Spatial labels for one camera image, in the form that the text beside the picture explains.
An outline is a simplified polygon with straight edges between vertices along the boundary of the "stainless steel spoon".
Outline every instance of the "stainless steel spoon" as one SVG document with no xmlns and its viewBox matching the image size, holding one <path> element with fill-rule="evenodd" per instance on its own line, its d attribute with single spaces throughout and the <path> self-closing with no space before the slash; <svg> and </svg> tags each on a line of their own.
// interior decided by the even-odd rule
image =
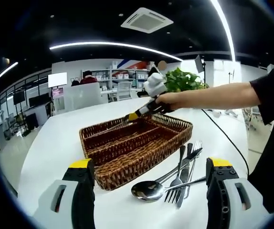
<svg viewBox="0 0 274 229">
<path fill-rule="evenodd" d="M 164 187 L 162 184 L 160 184 L 157 181 L 142 181 L 137 184 L 135 184 L 131 192 L 133 196 L 136 198 L 146 201 L 146 202 L 154 202 L 159 200 L 166 191 L 171 189 L 177 189 L 184 186 L 190 186 L 196 183 L 200 183 L 206 180 L 206 177 L 202 177 L 200 179 L 194 180 L 192 182 L 172 186 L 172 187 Z"/>
</svg>

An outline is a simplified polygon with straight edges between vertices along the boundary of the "black ceiling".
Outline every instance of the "black ceiling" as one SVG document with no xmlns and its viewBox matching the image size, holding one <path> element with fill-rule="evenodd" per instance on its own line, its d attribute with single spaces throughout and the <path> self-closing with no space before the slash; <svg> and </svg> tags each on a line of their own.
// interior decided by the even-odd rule
<svg viewBox="0 0 274 229">
<path fill-rule="evenodd" d="M 253 0 L 219 2 L 231 29 L 237 59 L 261 62 L 263 66 L 274 63 L 274 1 L 269 1 L 270 5 L 254 4 Z M 263 6 L 269 6 L 271 14 L 264 12 Z M 151 34 L 120 27 L 140 7 L 156 11 L 174 23 Z M 81 41 L 129 43 L 169 54 L 229 51 L 226 33 L 209 0 L 11 1 L 0 6 L 0 57 L 18 61 L 19 65 L 0 78 L 0 91 L 27 74 L 51 67 L 53 62 L 94 58 L 175 61 L 123 47 L 49 50 L 53 45 Z M 180 56 L 191 57 L 188 53 Z"/>
</svg>

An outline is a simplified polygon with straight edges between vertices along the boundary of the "woven basket compartment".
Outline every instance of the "woven basket compartment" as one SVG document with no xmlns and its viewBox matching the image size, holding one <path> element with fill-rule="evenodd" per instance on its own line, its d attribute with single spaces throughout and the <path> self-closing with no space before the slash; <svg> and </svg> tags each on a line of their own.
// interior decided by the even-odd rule
<svg viewBox="0 0 274 229">
<path fill-rule="evenodd" d="M 189 122 L 154 114 L 99 134 L 121 122 L 119 118 L 80 130 L 84 155 L 93 159 L 95 178 L 106 190 L 128 183 L 163 161 L 191 138 L 193 127 Z"/>
</svg>

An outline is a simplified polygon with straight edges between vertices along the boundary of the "ceiling light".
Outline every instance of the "ceiling light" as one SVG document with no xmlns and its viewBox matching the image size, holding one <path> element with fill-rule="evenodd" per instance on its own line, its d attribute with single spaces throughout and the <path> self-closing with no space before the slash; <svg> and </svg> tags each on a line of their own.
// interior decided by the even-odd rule
<svg viewBox="0 0 274 229">
<path fill-rule="evenodd" d="M 224 15 L 223 11 L 222 11 L 222 8 L 221 8 L 220 4 L 218 3 L 218 0 L 210 0 L 210 1 L 212 2 L 214 8 L 218 12 L 220 20 L 222 21 L 222 24 L 223 24 L 223 27 L 225 29 L 226 36 L 227 36 L 227 39 L 228 39 L 229 47 L 231 49 L 232 62 L 233 62 L 233 64 L 235 64 L 235 62 L 236 62 L 236 56 L 234 54 L 234 46 L 233 46 L 233 42 L 232 42 L 232 35 L 231 35 L 231 31 L 229 29 L 226 17 Z"/>
<path fill-rule="evenodd" d="M 0 77 L 2 77 L 5 73 L 7 73 L 9 70 L 11 70 L 13 67 L 15 67 L 17 64 L 18 64 L 18 62 L 15 62 L 10 67 L 8 67 L 7 69 L 5 69 L 2 73 L 0 73 Z"/>
<path fill-rule="evenodd" d="M 172 56 L 170 54 L 160 52 L 160 51 L 157 51 L 157 50 L 154 50 L 154 49 L 149 49 L 149 48 L 138 46 L 138 45 L 123 44 L 123 43 L 116 43 L 116 42 L 76 42 L 76 43 L 69 43 L 69 44 L 61 44 L 61 45 L 52 46 L 52 47 L 50 47 L 50 50 L 64 48 L 64 47 L 68 47 L 68 46 L 76 46 L 76 45 L 114 45 L 114 46 L 123 46 L 123 47 L 134 48 L 134 49 L 142 49 L 142 50 L 149 51 L 149 52 L 155 52 L 157 54 L 173 58 L 177 61 L 183 61 L 183 59 L 180 59 L 176 56 Z"/>
</svg>

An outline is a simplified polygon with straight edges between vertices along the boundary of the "potted plant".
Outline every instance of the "potted plant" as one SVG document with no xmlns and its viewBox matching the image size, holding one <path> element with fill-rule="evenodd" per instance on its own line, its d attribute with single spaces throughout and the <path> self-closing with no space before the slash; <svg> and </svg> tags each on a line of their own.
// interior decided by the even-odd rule
<svg viewBox="0 0 274 229">
<path fill-rule="evenodd" d="M 177 68 L 174 71 L 167 72 L 165 85 L 168 92 L 182 92 L 187 90 L 197 90 L 208 88 L 206 83 L 197 82 L 199 78 L 196 74 L 186 73 Z"/>
</svg>

